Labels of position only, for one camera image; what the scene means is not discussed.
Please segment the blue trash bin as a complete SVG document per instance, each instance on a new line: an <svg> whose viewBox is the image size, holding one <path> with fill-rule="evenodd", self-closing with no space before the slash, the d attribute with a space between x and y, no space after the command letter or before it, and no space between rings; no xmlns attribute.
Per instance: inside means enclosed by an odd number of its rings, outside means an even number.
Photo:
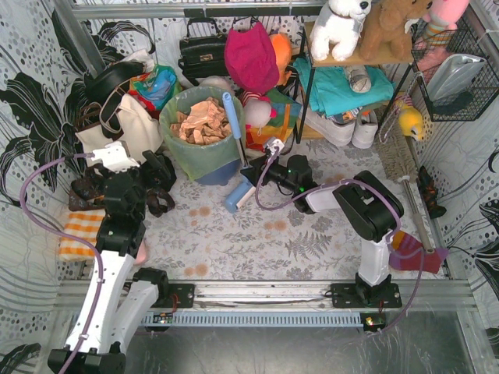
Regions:
<svg viewBox="0 0 499 374"><path fill-rule="evenodd" d="M239 160L231 161L215 171L196 179L196 182L201 185L227 185L229 180L239 170L240 165L241 162Z"/></svg>

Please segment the green trash bag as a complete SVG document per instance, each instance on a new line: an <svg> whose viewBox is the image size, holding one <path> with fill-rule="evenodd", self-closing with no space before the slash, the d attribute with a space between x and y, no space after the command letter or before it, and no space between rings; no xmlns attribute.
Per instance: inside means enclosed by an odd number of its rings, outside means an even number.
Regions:
<svg viewBox="0 0 499 374"><path fill-rule="evenodd" d="M213 86L197 86L174 96L161 110L165 145L189 179L218 172L224 185L239 166L240 156L223 95Z"/></svg>

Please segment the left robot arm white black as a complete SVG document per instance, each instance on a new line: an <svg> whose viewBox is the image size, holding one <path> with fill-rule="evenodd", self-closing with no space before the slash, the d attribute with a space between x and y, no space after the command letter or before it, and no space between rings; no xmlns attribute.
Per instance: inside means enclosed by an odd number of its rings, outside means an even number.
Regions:
<svg viewBox="0 0 499 374"><path fill-rule="evenodd" d="M148 309L174 298L163 270L141 268L129 292L121 296L139 254L143 223L153 192L168 193L176 181L168 157L143 152L144 164L126 155L95 150L88 158L104 173L104 219L97 232L95 268L79 318L63 348L54 349L48 367L54 373L122 373L126 351Z"/></svg>

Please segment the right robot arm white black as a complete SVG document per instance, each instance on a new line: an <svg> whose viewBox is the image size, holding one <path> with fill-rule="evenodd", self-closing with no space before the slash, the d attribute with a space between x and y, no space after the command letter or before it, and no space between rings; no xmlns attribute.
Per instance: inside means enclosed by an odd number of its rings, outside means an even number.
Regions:
<svg viewBox="0 0 499 374"><path fill-rule="evenodd" d="M325 295L339 309L402 306L398 285L391 281L391 241L404 210L399 200L370 171L353 180L318 185L305 156L295 155L283 166L262 156L241 174L251 186L273 182L292 193L298 211L314 214L341 210L361 238L361 263L351 283L332 284Z"/></svg>

